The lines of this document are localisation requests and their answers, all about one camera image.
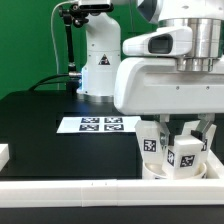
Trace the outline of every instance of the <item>black tabletop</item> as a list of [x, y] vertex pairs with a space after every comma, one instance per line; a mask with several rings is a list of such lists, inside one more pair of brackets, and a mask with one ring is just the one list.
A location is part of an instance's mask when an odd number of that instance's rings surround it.
[[[78, 101], [63, 91], [15, 92], [0, 101], [0, 143], [8, 143], [5, 180], [137, 179], [134, 133], [56, 134], [63, 116], [120, 116], [113, 104]], [[224, 206], [0, 209], [0, 223], [211, 224]]]

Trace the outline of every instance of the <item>white cube with marker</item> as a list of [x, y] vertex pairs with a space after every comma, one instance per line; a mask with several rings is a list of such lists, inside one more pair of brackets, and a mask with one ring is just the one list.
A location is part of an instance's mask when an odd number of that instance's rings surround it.
[[[186, 122], [183, 127], [182, 135], [190, 135], [192, 130], [196, 130], [200, 121]], [[212, 141], [215, 135], [216, 125], [212, 124], [205, 134], [204, 146], [201, 150], [200, 162], [205, 163], [208, 158], [208, 152], [211, 149]]]
[[165, 150], [162, 170], [170, 179], [193, 177], [200, 165], [204, 143], [191, 135], [175, 136], [174, 146]]
[[144, 163], [162, 164], [163, 150], [160, 143], [162, 128], [156, 121], [138, 121], [136, 135]]
[[9, 161], [9, 148], [7, 144], [0, 144], [0, 171]]

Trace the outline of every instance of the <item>white cup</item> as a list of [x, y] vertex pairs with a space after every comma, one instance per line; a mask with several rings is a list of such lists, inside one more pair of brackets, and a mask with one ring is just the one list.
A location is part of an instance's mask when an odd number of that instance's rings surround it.
[[[194, 176], [189, 178], [183, 178], [183, 179], [204, 179], [206, 178], [206, 173], [207, 173], [207, 166], [205, 163], [201, 163]], [[142, 179], [144, 180], [168, 179], [168, 176], [162, 170], [161, 165], [143, 163]]]

